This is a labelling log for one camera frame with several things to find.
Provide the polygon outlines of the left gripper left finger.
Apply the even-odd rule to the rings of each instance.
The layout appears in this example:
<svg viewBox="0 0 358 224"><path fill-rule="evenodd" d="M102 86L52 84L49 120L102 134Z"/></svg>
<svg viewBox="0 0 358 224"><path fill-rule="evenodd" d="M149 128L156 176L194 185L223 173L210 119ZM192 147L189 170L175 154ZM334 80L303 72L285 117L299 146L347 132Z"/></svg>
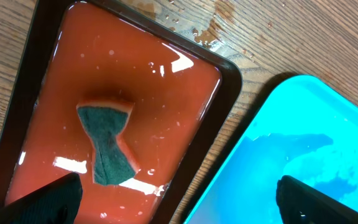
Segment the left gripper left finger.
<svg viewBox="0 0 358 224"><path fill-rule="evenodd" d="M73 223L83 189L71 172L0 209L0 224Z"/></svg>

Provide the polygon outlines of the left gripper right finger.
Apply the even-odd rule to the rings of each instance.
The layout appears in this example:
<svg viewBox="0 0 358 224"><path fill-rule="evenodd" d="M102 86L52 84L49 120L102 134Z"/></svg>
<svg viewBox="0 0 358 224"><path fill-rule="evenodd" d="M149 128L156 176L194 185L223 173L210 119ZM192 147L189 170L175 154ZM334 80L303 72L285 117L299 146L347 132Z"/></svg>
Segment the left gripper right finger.
<svg viewBox="0 0 358 224"><path fill-rule="evenodd" d="M284 224L358 224L358 212L284 175L277 182L276 203Z"/></svg>

